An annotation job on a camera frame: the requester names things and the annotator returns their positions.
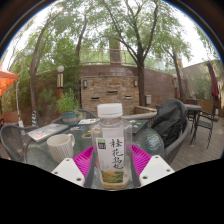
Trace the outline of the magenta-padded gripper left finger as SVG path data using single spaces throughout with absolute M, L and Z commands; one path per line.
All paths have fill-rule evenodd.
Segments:
M 52 173 L 78 186 L 90 188 L 93 182 L 94 168 L 93 147 L 89 147 L 74 158 L 65 158 Z

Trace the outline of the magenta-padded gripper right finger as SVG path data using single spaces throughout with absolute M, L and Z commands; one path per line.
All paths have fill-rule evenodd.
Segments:
M 135 188 L 143 187 L 174 173 L 161 156 L 151 156 L 135 145 L 132 146 L 131 171 Z

